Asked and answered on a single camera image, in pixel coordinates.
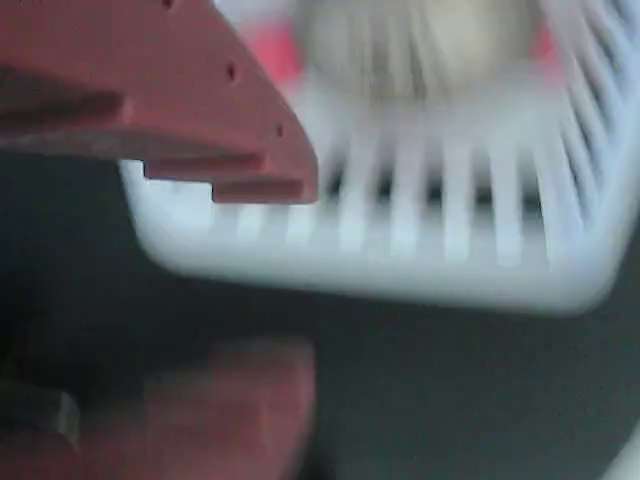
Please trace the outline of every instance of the beige object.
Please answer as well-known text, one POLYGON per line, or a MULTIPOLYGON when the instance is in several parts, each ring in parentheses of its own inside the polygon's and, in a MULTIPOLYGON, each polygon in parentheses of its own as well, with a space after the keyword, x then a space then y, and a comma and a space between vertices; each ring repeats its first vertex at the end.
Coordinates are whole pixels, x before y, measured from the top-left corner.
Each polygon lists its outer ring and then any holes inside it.
POLYGON ((534 0, 316 0, 309 60, 370 99, 432 99, 525 59, 534 0))

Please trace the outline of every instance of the small hole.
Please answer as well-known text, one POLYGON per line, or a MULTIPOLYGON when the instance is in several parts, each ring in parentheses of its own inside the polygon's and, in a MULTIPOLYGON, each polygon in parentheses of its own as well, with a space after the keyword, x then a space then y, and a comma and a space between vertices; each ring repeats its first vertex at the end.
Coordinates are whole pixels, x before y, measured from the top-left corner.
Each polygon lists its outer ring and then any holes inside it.
POLYGON ((520 155, 520 178, 522 184, 522 216, 525 223, 537 225, 544 228, 544 220, 542 213, 542 201, 540 199, 540 185, 538 182, 537 172, 531 172, 531 168, 535 169, 535 160, 533 154, 524 151, 520 155))
POLYGON ((569 158, 569 170, 571 171, 571 178, 573 180, 573 183, 576 186, 576 195, 578 196, 578 203, 580 204, 580 209, 584 212, 586 210, 586 205, 584 202, 584 196, 582 195, 582 185, 580 184, 580 177, 578 176, 578 172, 576 171, 576 166, 573 164, 570 158, 569 158))
POLYGON ((391 71, 389 70, 389 51, 384 38, 375 38, 372 41, 371 51, 371 92, 373 98, 384 99, 390 92, 392 85, 391 71))
POLYGON ((380 171, 377 178, 376 201, 382 205, 388 205, 391 202, 395 154, 396 149, 393 141, 385 139, 380 143, 378 148, 380 171))
POLYGON ((337 203, 342 194, 344 185, 345 168, 347 165, 347 153, 343 148, 336 149, 327 159, 330 165, 331 174, 327 179, 325 188, 326 197, 330 202, 337 203))
POLYGON ((376 189, 376 201, 382 205, 388 205, 391 202, 393 194, 393 169, 385 167, 378 178, 378 187, 376 189))
POLYGON ((238 80, 238 70, 234 63, 229 63, 227 65, 227 79, 231 84, 235 84, 238 80))
POLYGON ((444 196, 443 191, 442 172, 435 172, 435 174, 429 176, 429 184, 427 185, 427 205, 441 209, 442 199, 444 196))
POLYGON ((580 115, 580 112, 575 108, 575 106, 574 106, 574 114, 576 116, 576 122, 578 123, 578 128, 580 129, 580 135, 582 137, 584 145, 587 149, 587 153, 589 155, 589 161, 591 163, 591 168, 593 169, 593 174, 597 180, 601 177, 602 172, 600 171, 600 165, 598 164, 598 161, 596 159, 596 153, 593 145, 593 138, 591 137, 591 133, 589 132, 589 129, 584 119, 580 115))
POLYGON ((424 79, 424 70, 420 60, 420 54, 414 39, 409 40, 409 69, 411 71, 411 83, 413 85, 413 96, 417 100, 427 98, 427 83, 424 79))
POLYGON ((484 212, 493 211, 493 191, 490 186, 476 189, 476 208, 484 212))

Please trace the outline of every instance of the red plastic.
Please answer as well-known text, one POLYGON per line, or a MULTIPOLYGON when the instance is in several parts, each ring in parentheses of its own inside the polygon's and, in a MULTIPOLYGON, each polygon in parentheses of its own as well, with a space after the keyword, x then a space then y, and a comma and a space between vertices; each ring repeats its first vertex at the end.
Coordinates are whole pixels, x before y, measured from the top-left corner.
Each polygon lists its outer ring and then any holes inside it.
POLYGON ((218 202, 317 194, 304 130, 209 0, 0 2, 0 147, 141 159, 218 202))
POLYGON ((306 345, 229 349, 212 371, 148 395, 144 409, 83 428, 80 458, 47 438, 0 445, 0 478, 293 478, 313 422, 314 369, 306 345))

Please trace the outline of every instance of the white plastic basket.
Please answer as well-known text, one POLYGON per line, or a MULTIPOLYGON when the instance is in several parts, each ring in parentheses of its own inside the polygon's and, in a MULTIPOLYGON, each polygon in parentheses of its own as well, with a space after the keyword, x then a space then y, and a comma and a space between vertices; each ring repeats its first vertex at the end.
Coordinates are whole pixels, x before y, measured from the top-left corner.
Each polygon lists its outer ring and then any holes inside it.
MULTIPOLYGON (((228 14, 288 1, 234 0, 228 14)), ((210 186, 148 181, 123 161, 142 245, 185 275, 557 312, 596 303, 640 198, 640 2, 564 8, 551 24, 568 84, 553 93, 515 82, 444 116, 372 122, 310 73, 287 93, 320 158, 316 205, 214 205, 210 186)))

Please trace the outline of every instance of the dark gray surface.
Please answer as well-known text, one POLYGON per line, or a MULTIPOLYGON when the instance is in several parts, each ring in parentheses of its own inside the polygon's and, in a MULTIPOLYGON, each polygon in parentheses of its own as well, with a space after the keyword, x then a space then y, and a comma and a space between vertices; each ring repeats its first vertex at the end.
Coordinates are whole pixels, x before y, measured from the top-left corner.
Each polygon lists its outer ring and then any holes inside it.
POLYGON ((85 406, 135 400, 141 375, 215 338, 300 334, 318 354, 313 455, 338 478, 596 479, 640 419, 638 242, 612 299, 574 319, 244 288, 149 262, 115 166, 2 162, 3 296, 32 321, 27 370, 85 406))

